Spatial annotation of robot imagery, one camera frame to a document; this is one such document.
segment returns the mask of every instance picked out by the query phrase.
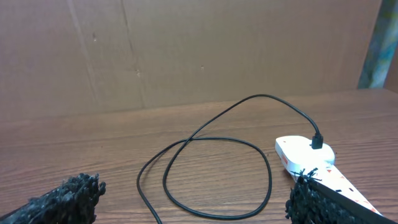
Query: black cable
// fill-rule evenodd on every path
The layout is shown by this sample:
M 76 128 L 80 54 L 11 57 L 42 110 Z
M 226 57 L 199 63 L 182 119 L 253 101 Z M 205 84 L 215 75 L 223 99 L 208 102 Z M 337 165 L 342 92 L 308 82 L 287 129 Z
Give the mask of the black cable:
M 158 154 L 156 154 L 152 159 L 150 159 L 150 160 L 142 167 L 142 169 L 140 170 L 140 172 L 138 173 L 138 176 L 137 176 L 137 190 L 138 190 L 138 192 L 139 192 L 141 198 L 142 198 L 143 201 L 145 202 L 145 204 L 148 206 L 150 212 L 152 212 L 152 214 L 153 214 L 153 216 L 155 217 L 157 223 L 162 223 L 162 221 L 160 220 L 159 216 L 157 215 L 157 213 L 156 213 L 156 211 L 154 210 L 154 208 L 152 207 L 152 205 L 149 203 L 148 199 L 145 197 L 143 191 L 141 190 L 141 186 L 140 186 L 139 181 L 140 181 L 141 175 L 142 175 L 142 173 L 144 172 L 145 168 L 146 168 L 153 160 L 155 160 L 158 156 L 160 156 L 161 154 L 167 152 L 169 149 L 173 148 L 175 145 L 177 145 L 177 144 L 179 144 L 179 143 L 181 143 L 181 142 L 184 142 L 184 143 L 182 144 L 182 146 L 180 147 L 180 149 L 174 154 L 173 158 L 171 158 L 169 164 L 168 164 L 167 167 L 166 167 L 166 170 L 165 170 L 165 172 L 164 172 L 164 175 L 163 175 L 163 188 L 164 188 L 164 191 L 165 191 L 166 195 L 169 197 L 169 199 L 170 199 L 174 204 L 176 204 L 177 206 L 179 206 L 179 207 L 182 208 L 183 210 L 185 210 L 185 211 L 187 211 L 187 212 L 190 212 L 190 213 L 192 213 L 192 214 L 194 214 L 194 215 L 196 215 L 196 216 L 203 217 L 203 218 L 212 218 L 212 219 L 217 219 L 217 220 L 240 220 L 240 219 L 244 219 L 244 218 L 249 218 L 249 217 L 252 217 L 252 216 L 257 215 L 258 213 L 260 213 L 260 212 L 264 209 L 264 207 L 267 205 L 267 203 L 268 203 L 268 201 L 269 201 L 269 198 L 270 198 L 270 196 L 271 196 L 272 176 L 271 176 L 271 167 L 270 167 L 270 165 L 269 165 L 269 163 L 268 163 L 267 157 L 266 157 L 266 155 L 261 151 L 261 149 L 259 149 L 257 146 L 255 146 L 255 145 L 253 145 L 253 144 L 251 144 L 251 143 L 249 143 L 249 142 L 246 142 L 246 141 L 243 141 L 243 140 L 240 140 L 240 139 L 236 139 L 236 138 L 228 138 L 228 137 L 204 137 L 204 138 L 193 138 L 193 137 L 194 137 L 200 130 L 202 130 L 205 126 L 207 126 L 208 124 L 210 124 L 210 123 L 213 122 L 215 119 L 219 118 L 221 115 L 225 114 L 226 112 L 228 112 L 229 110 L 231 110 L 231 109 L 234 108 L 235 106 L 238 106 L 239 104 L 245 102 L 246 100 L 250 100 L 251 98 L 260 97 L 260 96 L 261 96 L 261 97 L 268 97 L 268 98 L 272 98 L 272 99 L 274 99 L 274 100 L 277 100 L 277 101 L 279 101 L 279 102 L 281 102 L 281 103 L 287 105 L 288 107 L 292 108 L 294 111 L 296 111 L 296 112 L 299 113 L 300 115 L 302 115 L 305 119 L 307 119 L 307 120 L 312 124 L 312 126 L 313 126 L 314 129 L 315 129 L 315 136 L 313 137 L 313 140 L 312 140 L 313 148 L 314 148 L 314 145 L 319 145 L 319 143 L 321 143 L 321 145 L 322 145 L 322 142 L 320 142 L 320 140 L 323 141 L 323 137 L 322 137 L 322 135 L 321 135 L 320 132 L 319 132 L 319 129 L 318 129 L 317 124 L 315 124 L 315 122 L 314 122 L 308 115 L 306 115 L 303 111 L 300 111 L 300 110 L 299 110 L 298 108 L 296 108 L 295 106 L 291 105 L 290 103 L 288 103 L 288 102 L 286 102 L 285 100 L 282 100 L 282 99 L 280 99 L 280 98 L 278 98 L 278 97 L 276 97 L 276 96 L 267 95 L 267 94 L 258 94 L 258 95 L 249 96 L 249 97 L 247 97 L 247 98 L 245 98 L 245 99 L 243 99 L 243 100 L 241 100 L 241 101 L 235 103 L 234 105 L 230 106 L 228 109 L 224 110 L 224 111 L 221 112 L 219 115 L 217 115 L 217 116 L 215 116 L 214 118 L 212 118 L 211 120 L 207 121 L 204 125 L 202 125 L 200 128 L 198 128 L 189 138 L 183 139 L 183 140 L 179 140 L 179 141 L 177 141 L 177 142 L 175 142 L 175 143 L 173 143 L 173 144 L 167 146 L 165 149 L 161 150 Z M 254 148 L 257 152 L 260 153 L 260 155 L 262 156 L 262 158 L 263 158 L 264 161 L 266 162 L 266 166 L 267 166 L 267 170 L 268 170 L 268 178 L 269 178 L 268 183 L 269 183 L 269 184 L 268 184 L 267 195 L 266 195 L 264 201 L 260 204 L 260 206 L 259 206 L 258 208 L 256 208 L 256 209 L 255 209 L 254 211 L 252 211 L 252 212 L 249 212 L 249 213 L 246 213 L 246 214 L 243 214 L 243 215 L 213 215 L 213 214 L 203 213 L 203 212 L 199 212 L 199 211 L 196 211 L 196 210 L 194 210 L 194 209 L 188 208 L 187 206 L 181 204 L 181 203 L 178 202 L 175 198 L 173 198 L 173 196 L 170 194 L 169 190 L 167 189 L 167 184 L 166 184 L 167 175 L 169 174 L 170 168 L 171 168 L 171 166 L 173 165 L 174 160 L 175 160 L 175 159 L 177 158 L 177 156 L 180 154 L 180 152 L 182 151 L 182 149 L 184 149 L 185 146 L 186 146 L 190 141 L 195 141 L 195 140 L 229 140 L 229 141 L 239 142 L 239 143 L 242 143 L 242 144 L 251 146 L 251 147 Z

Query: white device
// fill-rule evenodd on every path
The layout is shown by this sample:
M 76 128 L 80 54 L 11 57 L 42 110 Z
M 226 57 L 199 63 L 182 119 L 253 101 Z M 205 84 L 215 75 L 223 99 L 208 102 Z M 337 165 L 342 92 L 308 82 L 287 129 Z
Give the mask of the white device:
M 296 181 L 301 172 L 308 174 L 315 168 L 315 180 L 356 203 L 381 215 L 354 185 L 334 166 L 335 153 L 323 143 L 312 149 L 312 141 L 303 136 L 284 136 L 276 139 L 275 150 L 287 172 Z

